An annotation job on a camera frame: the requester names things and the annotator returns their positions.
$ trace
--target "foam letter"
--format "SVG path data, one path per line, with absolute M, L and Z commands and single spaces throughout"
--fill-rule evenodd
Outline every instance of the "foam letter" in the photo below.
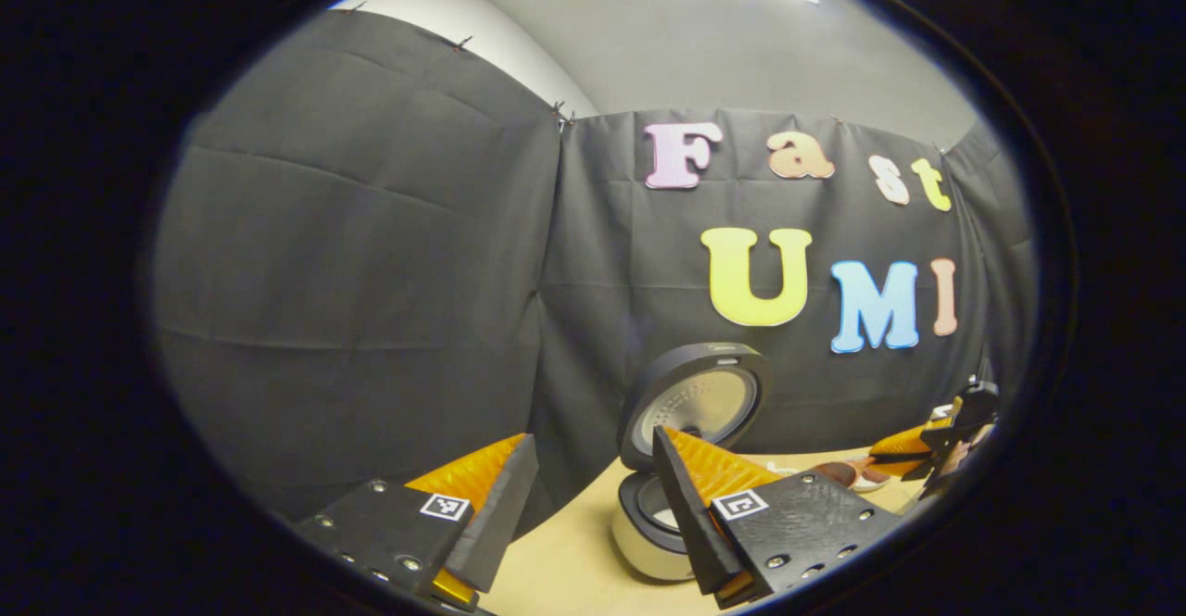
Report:
M 766 139 L 770 154 L 770 171 L 783 178 L 828 178 L 836 165 L 828 161 L 815 136 L 802 132 L 779 132 Z
M 935 319 L 935 335 L 950 336 L 956 332 L 956 287 L 952 282 L 956 273 L 956 262 L 943 258 L 931 262 L 931 271 L 938 280 L 937 294 L 938 312 Z
M 873 155 L 869 158 L 869 169 L 876 174 L 878 190 L 881 190 L 886 199 L 901 205 L 910 203 L 910 190 L 906 190 L 906 184 L 901 182 L 901 172 L 893 160 Z
M 923 191 L 926 192 L 926 198 L 931 202 L 931 205 L 940 211 L 951 210 L 951 199 L 945 197 L 943 191 L 939 190 L 939 182 L 943 180 L 943 174 L 939 173 L 939 170 L 931 166 L 931 163 L 926 161 L 926 158 L 914 160 L 914 164 L 910 165 L 910 169 L 923 179 Z
M 657 190 L 667 188 L 695 188 L 700 177 L 688 171 L 687 160 L 697 169 L 708 166 L 708 141 L 725 138 L 715 122 L 672 122 L 649 125 L 643 128 L 655 140 L 655 171 L 646 177 L 646 186 Z M 686 136 L 693 136 L 690 142 Z
M 776 229 L 770 242 L 783 261 L 783 291 L 759 299 L 750 288 L 750 248 L 758 235 L 748 229 L 721 227 L 700 236 L 708 247 L 708 294 L 713 307 L 742 326 L 776 326 L 795 319 L 808 300 L 806 248 L 811 235 L 802 229 Z
M 837 261 L 831 275 L 840 281 L 840 335 L 833 338 L 833 351 L 847 354 L 865 348 L 860 323 L 869 344 L 876 349 L 885 337 L 891 349 L 912 348 L 918 344 L 914 329 L 914 279 L 918 267 L 908 261 L 890 265 L 885 291 L 878 293 L 869 269 L 859 261 Z

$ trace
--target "yellow letter u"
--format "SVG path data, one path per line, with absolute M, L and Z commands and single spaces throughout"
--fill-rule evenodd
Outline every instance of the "yellow letter u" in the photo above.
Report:
M 742 326 L 785 324 L 808 300 L 806 248 L 811 235 L 802 229 L 776 229 L 770 242 L 783 261 L 783 291 L 774 299 L 759 299 L 750 288 L 750 248 L 758 235 L 748 229 L 719 227 L 701 234 L 708 247 L 708 294 L 716 312 Z

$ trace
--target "table surface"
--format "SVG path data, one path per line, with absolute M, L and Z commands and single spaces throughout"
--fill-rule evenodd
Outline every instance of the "table surface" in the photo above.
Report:
M 868 453 L 868 447 L 746 458 L 795 471 L 821 463 L 844 461 Z M 610 532 L 618 507 L 618 485 L 630 475 L 620 459 L 565 508 L 506 548 L 493 586 L 479 605 L 499 616 L 533 614 L 720 614 L 710 595 L 700 595 L 695 580 L 650 579 L 627 565 Z M 924 480 L 903 483 L 891 477 L 885 487 L 860 494 L 874 504 L 901 514 Z

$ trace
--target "blue letter m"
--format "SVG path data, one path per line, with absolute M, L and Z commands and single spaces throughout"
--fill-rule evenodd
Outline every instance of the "blue letter m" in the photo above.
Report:
M 840 281 L 840 335 L 831 341 L 833 351 L 856 353 L 865 348 L 861 320 L 865 320 L 865 332 L 873 349 L 881 344 L 882 337 L 891 349 L 918 344 L 918 331 L 914 329 L 917 266 L 895 261 L 890 266 L 885 291 L 880 293 L 869 269 L 859 261 L 837 261 L 831 265 L 831 275 Z

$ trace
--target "black metal plate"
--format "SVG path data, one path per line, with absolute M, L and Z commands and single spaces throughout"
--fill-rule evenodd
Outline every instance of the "black metal plate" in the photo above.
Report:
M 452 512 L 449 501 L 458 503 Z M 302 521 L 296 529 L 323 552 L 369 580 L 427 595 L 472 514 L 467 501 L 372 481 Z M 407 558 L 414 560 L 413 567 L 419 567 L 413 570 L 403 565 Z
M 716 498 L 710 512 L 761 595 L 818 578 L 900 519 L 814 470 Z

